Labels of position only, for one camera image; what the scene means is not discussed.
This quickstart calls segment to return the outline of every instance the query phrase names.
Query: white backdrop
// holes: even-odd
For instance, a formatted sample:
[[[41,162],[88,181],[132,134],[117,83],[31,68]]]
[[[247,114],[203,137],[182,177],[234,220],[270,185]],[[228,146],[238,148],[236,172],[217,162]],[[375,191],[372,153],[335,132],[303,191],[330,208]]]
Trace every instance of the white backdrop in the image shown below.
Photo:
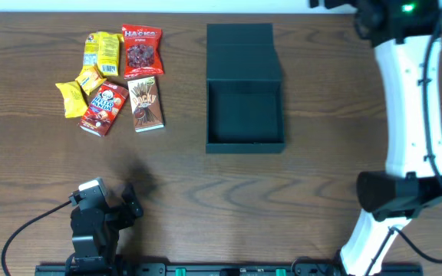
[[[0,12],[349,13],[310,9],[309,0],[0,0]]]

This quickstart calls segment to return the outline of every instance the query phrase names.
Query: yellow candy wrapper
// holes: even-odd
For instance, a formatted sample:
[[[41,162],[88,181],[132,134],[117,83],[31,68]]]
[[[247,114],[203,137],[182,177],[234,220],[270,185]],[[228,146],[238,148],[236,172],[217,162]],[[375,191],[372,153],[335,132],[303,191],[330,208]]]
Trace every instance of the yellow candy wrapper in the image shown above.
[[[123,40],[121,34],[109,34],[105,31],[88,35],[84,43],[81,73],[96,64],[104,76],[118,76],[120,41]]]
[[[101,77],[97,66],[94,65],[83,70],[81,74],[76,77],[76,81],[80,84],[81,88],[83,88],[86,95],[90,95],[91,91],[101,86],[106,79]]]
[[[66,118],[81,117],[86,112],[88,106],[84,102],[80,85],[77,81],[65,84],[55,84],[64,98],[64,116]]]

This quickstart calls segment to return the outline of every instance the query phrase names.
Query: barcode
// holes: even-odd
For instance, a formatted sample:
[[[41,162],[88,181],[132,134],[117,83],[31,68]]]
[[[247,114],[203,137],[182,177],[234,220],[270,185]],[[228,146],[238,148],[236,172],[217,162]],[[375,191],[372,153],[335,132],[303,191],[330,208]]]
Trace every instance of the barcode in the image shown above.
[[[117,69],[114,65],[102,65],[101,71],[104,73],[115,73]]]
[[[97,54],[84,54],[83,65],[95,65],[97,63]]]

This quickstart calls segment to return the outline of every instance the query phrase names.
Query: wood grain surface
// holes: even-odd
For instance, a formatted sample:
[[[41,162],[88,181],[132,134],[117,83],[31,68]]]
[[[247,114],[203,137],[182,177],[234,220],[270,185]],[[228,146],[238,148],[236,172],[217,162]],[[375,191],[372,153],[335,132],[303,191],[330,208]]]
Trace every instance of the wood grain surface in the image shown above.
[[[282,154],[205,154],[206,23],[234,22],[274,23],[284,72]],[[120,32],[123,23],[163,29],[166,74],[158,83],[166,127],[135,133],[127,102],[101,138],[64,118],[54,84],[78,75],[88,34]],[[120,66],[123,73],[124,59]],[[440,88],[442,102],[442,56]],[[384,168],[387,140],[381,76],[350,15],[0,14],[0,254],[17,227],[101,176],[116,194],[135,182],[145,209],[121,232],[118,250],[128,258],[331,258],[358,218],[356,176]],[[13,241],[13,275],[32,275],[35,265],[73,252],[70,214],[67,207],[50,215]],[[442,204],[405,231],[441,257]],[[386,259],[419,261],[427,275],[442,274],[442,265],[419,259],[400,238]]]

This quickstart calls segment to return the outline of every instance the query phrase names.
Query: dark green box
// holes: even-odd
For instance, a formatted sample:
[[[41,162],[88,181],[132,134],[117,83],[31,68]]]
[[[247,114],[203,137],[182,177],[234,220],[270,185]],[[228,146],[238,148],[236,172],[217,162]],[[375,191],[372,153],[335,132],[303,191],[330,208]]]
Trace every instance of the dark green box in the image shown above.
[[[207,153],[280,153],[282,74],[271,24],[207,25]]]

